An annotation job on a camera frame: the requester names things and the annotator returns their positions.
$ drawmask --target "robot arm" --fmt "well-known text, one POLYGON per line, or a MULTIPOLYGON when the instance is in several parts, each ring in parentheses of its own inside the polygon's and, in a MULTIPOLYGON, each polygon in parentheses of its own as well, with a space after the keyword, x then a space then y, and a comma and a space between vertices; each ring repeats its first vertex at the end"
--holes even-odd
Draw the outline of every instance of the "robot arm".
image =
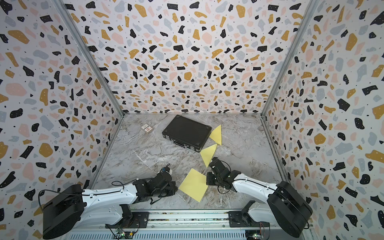
POLYGON ((289 183, 267 183, 236 170, 230 172, 217 157, 212 159, 209 167, 212 172, 207 174, 207 185, 246 193, 268 203, 269 208, 250 201, 242 210, 242 221, 246 225, 253 222, 277 223, 291 236, 300 236, 313 211, 289 183))
POLYGON ((125 227, 133 218, 129 204, 146 202, 152 197, 173 196, 177 191, 167 166, 153 178, 108 189, 81 189, 75 184, 59 193, 43 208, 43 239, 59 237, 72 228, 106 224, 125 227))

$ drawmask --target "black speckle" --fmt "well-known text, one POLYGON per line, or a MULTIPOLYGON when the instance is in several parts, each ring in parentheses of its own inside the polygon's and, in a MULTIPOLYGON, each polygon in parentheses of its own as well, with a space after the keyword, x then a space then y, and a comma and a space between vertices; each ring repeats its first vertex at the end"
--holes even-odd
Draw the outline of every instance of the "black speckle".
POLYGON ((362 124, 362 120, 360 118, 355 118, 355 125, 358 129, 364 129, 364 125, 362 124))

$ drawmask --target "black cable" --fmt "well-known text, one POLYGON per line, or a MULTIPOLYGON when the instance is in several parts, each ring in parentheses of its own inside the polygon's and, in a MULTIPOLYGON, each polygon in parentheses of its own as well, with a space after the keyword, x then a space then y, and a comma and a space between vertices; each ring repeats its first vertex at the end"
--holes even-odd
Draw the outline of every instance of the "black cable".
POLYGON ((109 228, 108 224, 106 224, 107 228, 111 231, 111 233, 115 236, 116 239, 119 239, 113 232, 112 229, 109 228))
POLYGON ((229 167, 229 172, 232 172, 232 170, 231 170, 231 166, 229 166, 229 164, 228 164, 228 163, 226 163, 226 162, 224 162, 224 161, 221 161, 221 162, 223 162, 223 163, 227 164, 227 165, 228 165, 228 167, 229 167))
POLYGON ((113 181, 111 184, 114 185, 114 186, 122 186, 122 189, 124 190, 124 184, 122 182, 120 182, 120 181, 113 181), (115 185, 115 184, 113 184, 114 182, 119 182, 120 185, 115 185))
MULTIPOLYGON (((58 194, 64 194, 64 195, 69 195, 69 196, 90 196, 89 194, 68 194, 68 193, 63 193, 63 192, 56 192, 56 191, 53 191, 53 190, 50 190, 50 189, 43 189, 39 192, 39 194, 37 195, 37 200, 39 202, 39 206, 40 206, 40 209, 41 211, 43 212, 44 209, 45 209, 45 206, 44 208, 41 207, 41 203, 40 203, 40 193, 42 191, 49 191, 49 192, 54 192, 54 193, 58 193, 58 194)), ((97 196, 97 195, 104 195, 104 194, 111 194, 111 193, 115 193, 115 192, 106 192, 106 193, 100 193, 100 194, 94 194, 94 196, 97 196)))
MULTIPOLYGON (((281 193, 279 193, 278 191, 276 191, 276 189, 272 189, 272 188, 270 188, 270 187, 267 187, 267 186, 265 186, 265 185, 263 185, 263 184, 254 182, 254 181, 249 180, 249 179, 236 179, 235 181, 240 181, 240 180, 243 180, 243 181, 250 181, 250 182, 256 183, 256 184, 258 184, 258 185, 260 185, 260 186, 266 187, 266 188, 268 188, 268 189, 271 189, 271 190, 277 192, 278 194, 280 194, 280 196, 282 196, 285 200, 287 200, 287 201, 288 201, 294 208, 296 208, 297 212, 300 213, 300 215, 306 220, 306 217, 304 217, 304 215, 299 211, 299 209, 298 209, 295 205, 293 205, 293 204, 291 203, 291 201, 289 201, 288 198, 286 198, 283 194, 281 194, 281 193)), ((310 228, 310 224, 308 223, 308 221, 307 221, 307 225, 308 225, 308 228, 304 228, 304 229, 309 229, 309 228, 310 228)))
POLYGON ((228 193, 229 191, 231 191, 231 189, 229 189, 229 190, 226 191, 226 192, 220 192, 219 189, 218 189, 218 186, 217 186, 217 191, 218 191, 220 194, 226 194, 226 193, 228 193))

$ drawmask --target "yellow square paper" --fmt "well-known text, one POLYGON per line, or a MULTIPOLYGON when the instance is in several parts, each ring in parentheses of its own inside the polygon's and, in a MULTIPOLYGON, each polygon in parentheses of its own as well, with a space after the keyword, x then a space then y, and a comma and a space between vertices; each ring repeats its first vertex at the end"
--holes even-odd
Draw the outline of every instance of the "yellow square paper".
POLYGON ((180 184, 179 190, 200 202, 207 188, 207 177, 192 168, 180 184))

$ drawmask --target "gray speckle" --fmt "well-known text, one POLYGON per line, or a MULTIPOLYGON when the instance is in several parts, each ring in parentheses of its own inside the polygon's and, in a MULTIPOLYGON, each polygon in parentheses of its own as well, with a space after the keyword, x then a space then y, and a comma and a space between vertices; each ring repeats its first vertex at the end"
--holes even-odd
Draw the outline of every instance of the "gray speckle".
POLYGON ((364 109, 365 109, 365 107, 353 109, 352 110, 352 114, 361 116, 362 113, 364 112, 364 109))
POLYGON ((31 58, 20 58, 23 62, 29 64, 29 65, 33 65, 33 59, 31 58))
POLYGON ((364 158, 359 158, 358 162, 359 162, 359 166, 360 166, 360 171, 364 172, 365 171, 365 160, 364 160, 364 158))
POLYGON ((19 137, 18 136, 12 136, 12 139, 9 139, 8 142, 17 142, 19 141, 19 137))
POLYGON ((262 31, 264 31, 264 25, 265 25, 264 21, 263 21, 262 19, 260 19, 260 21, 259 21, 259 23, 257 24, 257 26, 258 26, 262 31))
POLYGON ((128 71, 128 66, 125 61, 121 61, 120 68, 122 71, 127 72, 128 71))
POLYGON ((201 63, 199 63, 199 71, 204 71, 205 69, 205 61, 201 61, 201 63))
POLYGON ((169 30, 172 30, 171 22, 166 18, 164 18, 164 25, 167 26, 169 30))
POLYGON ((41 126, 48 131, 51 131, 51 129, 54 127, 53 123, 47 118, 47 116, 43 115, 40 117, 41 126))
POLYGON ((361 78, 367 74, 367 65, 363 64, 359 69, 357 70, 358 78, 356 82, 360 82, 361 78))
POLYGON ((229 25, 228 23, 227 23, 227 30, 228 30, 229 32, 232 32, 232 31, 233 31, 233 27, 232 27, 231 25, 229 25))
POLYGON ((340 154, 352 151, 353 150, 353 146, 352 146, 351 143, 343 143, 343 142, 341 142, 339 145, 337 145, 335 147, 335 150, 336 150, 337 154, 340 155, 340 154))
POLYGON ((361 192, 362 194, 366 194, 367 193, 363 187, 356 187, 356 190, 361 192))
POLYGON ((116 5, 116 7, 115 7, 115 12, 117 12, 117 13, 122 13, 122 12, 124 12, 124 10, 125 10, 125 4, 124 4, 124 1, 121 0, 121 1, 119 2, 119 4, 116 5))
POLYGON ((336 93, 336 96, 340 97, 344 94, 344 89, 341 89, 341 88, 336 89, 335 93, 336 93))
POLYGON ((333 52, 332 52, 332 50, 329 52, 329 54, 328 54, 328 60, 329 61, 332 61, 333 60, 333 52))
POLYGON ((361 26, 360 30, 359 30, 359 35, 365 34, 367 32, 367 30, 368 30, 368 25, 361 26))
POLYGON ((44 1, 44 2, 40 3, 40 6, 44 10, 49 8, 49 4, 48 4, 47 1, 44 1))
POLYGON ((218 7, 216 8, 216 12, 217 12, 217 13, 222 13, 222 12, 224 12, 225 9, 227 8, 227 4, 228 4, 227 1, 223 2, 220 6, 218 6, 218 7))
POLYGON ((244 25, 242 25, 242 24, 237 25, 237 29, 239 30, 239 32, 240 32, 241 34, 246 34, 246 33, 247 33, 247 31, 245 30, 244 25))
POLYGON ((34 105, 36 103, 37 103, 37 101, 34 100, 34 99, 31 99, 31 98, 27 98, 27 99, 24 100, 24 104, 34 105))
POLYGON ((367 215, 365 215, 365 217, 363 217, 361 219, 361 221, 364 223, 364 225, 367 227, 367 228, 370 228, 373 224, 372 224, 372 211, 369 210, 367 215))
POLYGON ((373 146, 373 145, 375 145, 376 140, 377 140, 377 136, 376 136, 376 134, 374 134, 373 132, 370 132, 370 133, 369 133, 369 138, 368 138, 368 143, 369 143, 371 146, 373 146))
POLYGON ((323 227, 324 227, 324 218, 323 218, 323 216, 321 214, 319 214, 319 220, 317 221, 317 223, 319 224, 319 227, 321 229, 323 229, 323 227))
POLYGON ((5 16, 4 22, 10 26, 13 26, 13 27, 16 26, 16 22, 12 18, 10 18, 9 16, 5 16))
POLYGON ((53 132, 53 133, 51 133, 55 138, 58 138, 58 137, 60 137, 60 134, 58 133, 58 132, 53 132))
POLYGON ((91 20, 95 23, 95 24, 98 24, 98 23, 101 23, 99 20, 97 20, 96 18, 91 18, 91 20))
POLYGON ((366 51, 367 51, 368 53, 369 53, 369 52, 374 52, 374 51, 376 51, 376 48, 375 48, 375 47, 367 48, 366 51))
POLYGON ((35 86, 35 83, 34 83, 34 82, 29 81, 29 83, 28 83, 28 87, 29 87, 32 91, 36 92, 36 86, 35 86))
POLYGON ((61 46, 61 44, 56 40, 56 37, 55 37, 55 36, 52 36, 52 35, 47 34, 47 38, 48 38, 48 40, 49 40, 51 43, 54 43, 54 44, 57 44, 57 45, 61 46))
POLYGON ((155 57, 157 57, 159 60, 164 60, 164 54, 160 51, 156 51, 153 54, 155 57))
POLYGON ((245 57, 245 53, 243 51, 238 51, 236 53, 236 57, 239 59, 239 60, 243 60, 244 57, 245 57))
POLYGON ((191 41, 188 39, 188 42, 187 42, 187 44, 185 45, 185 48, 189 48, 190 46, 192 46, 192 43, 191 43, 191 41))
POLYGON ((63 75, 63 76, 61 77, 61 82, 62 82, 63 84, 71 85, 71 84, 73 83, 73 80, 72 80, 71 76, 69 76, 69 75, 63 75))
POLYGON ((189 19, 189 21, 192 23, 192 24, 195 24, 195 23, 197 23, 197 21, 196 21, 196 19, 194 19, 194 18, 190 18, 189 19))
POLYGON ((343 69, 343 64, 344 64, 344 60, 342 58, 337 58, 336 66, 335 66, 336 71, 341 72, 341 70, 343 69))
POLYGON ((329 31, 332 35, 337 35, 341 32, 341 30, 345 28, 345 24, 341 24, 340 26, 336 26, 334 28, 331 28, 329 31))
POLYGON ((35 57, 44 59, 44 60, 48 59, 48 57, 49 57, 48 54, 46 54, 45 52, 40 51, 40 50, 35 50, 32 55, 35 57))
POLYGON ((133 27, 136 29, 136 31, 141 31, 141 27, 133 23, 133 27))
POLYGON ((328 190, 325 188, 325 187, 323 187, 320 183, 316 183, 316 187, 317 187, 317 189, 319 190, 319 192, 321 192, 321 193, 328 193, 328 190))
POLYGON ((316 100, 321 101, 325 97, 324 88, 319 88, 316 91, 316 100))
POLYGON ((327 156, 332 156, 332 153, 333 153, 333 149, 327 151, 326 155, 327 155, 327 156))
POLYGON ((126 53, 127 51, 123 48, 123 47, 118 47, 118 49, 120 50, 120 51, 122 51, 123 53, 126 53))
POLYGON ((340 209, 338 209, 336 213, 337 213, 337 215, 338 215, 340 218, 344 217, 344 213, 343 213, 343 211, 341 211, 340 209))
POLYGON ((7 190, 7 193, 9 192, 18 192, 18 191, 25 191, 26 183, 19 183, 16 185, 16 187, 7 190))

